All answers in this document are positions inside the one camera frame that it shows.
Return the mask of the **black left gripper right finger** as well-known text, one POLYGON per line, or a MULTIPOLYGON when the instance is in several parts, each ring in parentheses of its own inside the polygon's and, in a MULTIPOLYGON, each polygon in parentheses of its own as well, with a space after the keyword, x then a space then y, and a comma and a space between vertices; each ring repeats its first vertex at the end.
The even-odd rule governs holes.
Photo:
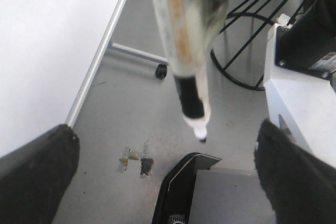
POLYGON ((254 162, 277 223, 335 223, 335 168, 269 120, 260 126, 254 162))

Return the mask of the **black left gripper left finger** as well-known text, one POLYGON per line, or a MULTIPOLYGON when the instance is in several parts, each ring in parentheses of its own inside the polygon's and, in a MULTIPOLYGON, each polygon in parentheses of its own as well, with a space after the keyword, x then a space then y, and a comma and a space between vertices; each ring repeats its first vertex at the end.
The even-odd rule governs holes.
POLYGON ((1 157, 1 223, 52 223, 79 156, 79 137, 60 124, 1 157))

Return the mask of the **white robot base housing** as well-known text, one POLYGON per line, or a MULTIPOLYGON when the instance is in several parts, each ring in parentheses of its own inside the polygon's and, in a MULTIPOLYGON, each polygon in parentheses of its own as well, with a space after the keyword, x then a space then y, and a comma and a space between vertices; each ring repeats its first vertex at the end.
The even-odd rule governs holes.
POLYGON ((267 36, 263 85, 273 124, 290 139, 331 166, 335 166, 335 91, 329 81, 276 65, 276 45, 288 28, 281 14, 267 36))

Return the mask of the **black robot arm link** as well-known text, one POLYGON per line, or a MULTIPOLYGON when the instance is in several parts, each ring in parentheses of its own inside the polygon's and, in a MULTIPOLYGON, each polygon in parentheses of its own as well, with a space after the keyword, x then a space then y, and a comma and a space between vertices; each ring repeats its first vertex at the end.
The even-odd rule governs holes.
POLYGON ((335 0, 316 0, 280 34, 276 63, 297 72, 320 72, 323 78, 335 73, 335 0))

